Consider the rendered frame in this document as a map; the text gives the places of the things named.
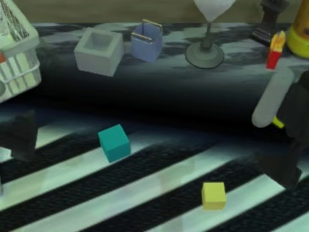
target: black object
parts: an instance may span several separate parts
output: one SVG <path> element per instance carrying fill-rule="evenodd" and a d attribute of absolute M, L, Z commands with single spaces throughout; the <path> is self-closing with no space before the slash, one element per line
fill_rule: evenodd
<path fill-rule="evenodd" d="M 301 170 L 297 168 L 303 150 L 309 146 L 309 71 L 293 83 L 277 112 L 277 118 L 285 124 L 289 137 L 293 138 L 285 155 L 257 155 L 261 170 L 283 187 L 297 185 Z"/>
<path fill-rule="evenodd" d="M 11 156 L 17 160 L 31 161 L 34 158 L 37 135 L 34 111 L 0 124 L 0 146 L 11 150 Z"/>
<path fill-rule="evenodd" d="M 286 0 L 262 0 L 264 16 L 261 24 L 253 31 L 251 37 L 269 46 L 273 35 L 276 33 L 276 22 L 280 13 L 289 5 Z"/>

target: striped surface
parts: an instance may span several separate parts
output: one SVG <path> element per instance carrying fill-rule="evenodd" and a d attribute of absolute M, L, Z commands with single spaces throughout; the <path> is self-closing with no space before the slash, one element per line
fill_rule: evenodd
<path fill-rule="evenodd" d="M 111 165 L 97 132 L 115 124 L 44 124 L 32 163 L 2 150 L 0 232 L 308 231 L 309 186 L 285 191 L 261 175 L 253 145 L 123 122 L 132 155 Z M 202 210 L 205 181 L 225 182 L 224 210 Z"/>

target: yellow object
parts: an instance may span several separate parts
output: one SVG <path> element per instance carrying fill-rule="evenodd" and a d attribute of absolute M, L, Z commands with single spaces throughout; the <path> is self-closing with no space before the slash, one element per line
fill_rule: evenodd
<path fill-rule="evenodd" d="M 281 122 L 276 116 L 274 117 L 274 120 L 272 123 L 275 124 L 280 129 L 284 128 L 284 123 Z"/>
<path fill-rule="evenodd" d="M 285 33 L 284 31 L 280 31 L 272 37 L 270 50 L 273 52 L 282 52 L 284 44 L 285 44 Z"/>
<path fill-rule="evenodd" d="M 297 56 L 309 59 L 309 0 L 303 0 L 287 35 L 287 45 Z"/>
<path fill-rule="evenodd" d="M 202 188 L 202 203 L 206 210 L 223 209 L 226 203 L 223 182 L 205 182 Z"/>

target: white stripe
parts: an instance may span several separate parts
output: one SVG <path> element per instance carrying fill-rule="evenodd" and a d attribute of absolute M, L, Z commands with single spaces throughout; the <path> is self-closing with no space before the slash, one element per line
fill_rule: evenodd
<path fill-rule="evenodd" d="M 303 170 L 303 178 L 309 174 L 309 169 L 307 166 L 305 168 L 302 166 L 301 168 Z M 147 232 L 167 232 L 174 228 L 177 228 L 174 231 L 178 232 L 204 232 L 219 226 L 221 223 L 244 213 L 283 191 L 283 187 L 266 175 L 263 175 L 228 193 L 226 206 L 223 210 L 206 211 L 200 206 Z"/>
<path fill-rule="evenodd" d="M 152 143 L 145 143 L 147 136 L 132 134 L 131 150 L 133 153 L 155 143 L 165 140 L 164 137 L 152 139 Z M 53 165 L 49 168 L 19 178 L 3 185 L 3 195 L 0 197 L 0 210 L 36 197 L 74 180 L 92 174 L 109 163 L 101 148 L 84 153 L 70 160 Z"/>
<path fill-rule="evenodd" d="M 273 232 L 308 232 L 309 230 L 309 213 L 298 217 L 288 224 L 274 230 Z"/>
<path fill-rule="evenodd" d="M 40 148 L 42 146 L 45 146 L 55 140 L 61 139 L 62 137 L 69 135 L 74 132 L 74 128 L 60 128 L 55 127 L 53 125 L 48 125 L 39 128 L 38 130 L 38 137 L 36 142 L 36 148 Z M 5 162 L 7 160 L 12 159 L 11 152 L 8 149 L 5 149 L 3 147 L 0 148 L 0 161 Z"/>
<path fill-rule="evenodd" d="M 210 149 L 113 192 L 29 224 L 22 231 L 80 231 L 211 172 L 239 153 L 230 147 Z"/>

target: gray box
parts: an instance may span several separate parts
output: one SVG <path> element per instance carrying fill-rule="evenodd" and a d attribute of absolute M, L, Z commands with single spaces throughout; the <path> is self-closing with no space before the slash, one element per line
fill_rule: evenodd
<path fill-rule="evenodd" d="M 74 49 L 81 71 L 113 76 L 124 54 L 120 33 L 87 28 Z"/>

